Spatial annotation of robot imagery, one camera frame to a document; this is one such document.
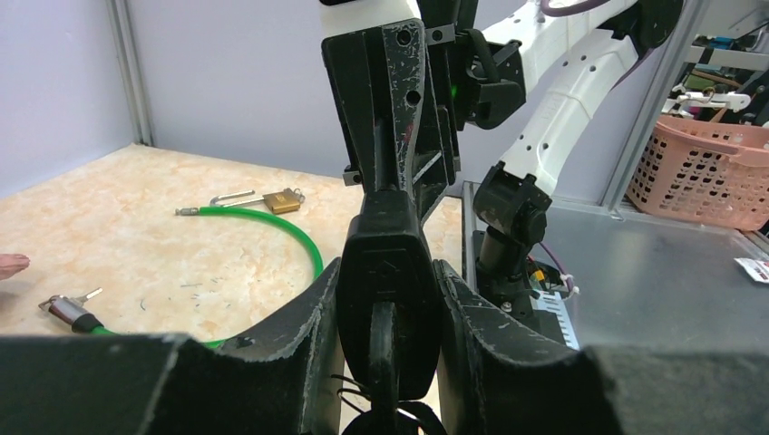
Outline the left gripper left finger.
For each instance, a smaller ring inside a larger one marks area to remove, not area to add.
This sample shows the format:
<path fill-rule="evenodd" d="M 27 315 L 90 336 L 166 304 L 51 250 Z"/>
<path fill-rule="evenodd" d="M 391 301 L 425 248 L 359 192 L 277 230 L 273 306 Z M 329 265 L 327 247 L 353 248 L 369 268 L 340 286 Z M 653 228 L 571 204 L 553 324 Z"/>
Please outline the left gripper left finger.
<path fill-rule="evenodd" d="M 336 434 L 338 268 L 218 350 L 173 333 L 5 338 L 1 431 Z"/>

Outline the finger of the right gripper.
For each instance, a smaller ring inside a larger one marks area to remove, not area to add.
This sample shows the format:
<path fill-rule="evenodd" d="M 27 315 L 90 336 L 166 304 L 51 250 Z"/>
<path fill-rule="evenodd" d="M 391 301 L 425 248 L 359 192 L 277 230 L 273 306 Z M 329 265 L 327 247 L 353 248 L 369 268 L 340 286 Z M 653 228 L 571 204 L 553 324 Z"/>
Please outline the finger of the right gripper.
<path fill-rule="evenodd" d="M 405 192 L 425 222 L 454 183 L 455 136 L 435 96 L 418 18 L 327 37 L 323 61 L 345 139 L 348 186 Z"/>

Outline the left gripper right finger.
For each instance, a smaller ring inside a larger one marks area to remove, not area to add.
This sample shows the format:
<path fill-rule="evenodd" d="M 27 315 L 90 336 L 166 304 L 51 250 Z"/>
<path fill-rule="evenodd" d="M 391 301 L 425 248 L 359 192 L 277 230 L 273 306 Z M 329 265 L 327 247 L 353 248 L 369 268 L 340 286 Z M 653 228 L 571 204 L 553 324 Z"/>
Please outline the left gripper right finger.
<path fill-rule="evenodd" d="M 433 264 L 443 297 L 440 413 L 450 434 L 765 434 L 765 351 L 573 350 Z"/>

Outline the black padlock with keys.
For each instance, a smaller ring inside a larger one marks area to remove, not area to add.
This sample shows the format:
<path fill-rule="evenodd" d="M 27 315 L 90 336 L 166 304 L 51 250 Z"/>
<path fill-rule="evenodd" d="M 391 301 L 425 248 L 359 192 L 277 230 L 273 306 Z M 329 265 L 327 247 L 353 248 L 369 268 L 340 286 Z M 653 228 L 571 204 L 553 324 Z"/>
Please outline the black padlock with keys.
<path fill-rule="evenodd" d="M 403 191 L 364 196 L 336 282 L 336 320 L 355 381 L 371 403 L 353 434 L 406 434 L 397 406 L 428 392 L 440 353 L 441 296 L 423 226 Z"/>

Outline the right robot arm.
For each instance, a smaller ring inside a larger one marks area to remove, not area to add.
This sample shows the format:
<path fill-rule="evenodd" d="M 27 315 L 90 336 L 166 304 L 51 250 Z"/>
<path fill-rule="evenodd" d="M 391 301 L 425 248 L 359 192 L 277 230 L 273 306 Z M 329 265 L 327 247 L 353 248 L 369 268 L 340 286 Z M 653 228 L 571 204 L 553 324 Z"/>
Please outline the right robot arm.
<path fill-rule="evenodd" d="M 473 1 L 323 1 L 322 55 L 364 205 L 338 285 L 354 295 L 437 284 L 423 223 L 455 180 L 457 134 L 499 127 L 560 74 L 477 192 L 477 266 L 526 277 L 562 168 L 613 88 L 673 33 L 679 1 L 529 1 L 483 30 Z"/>

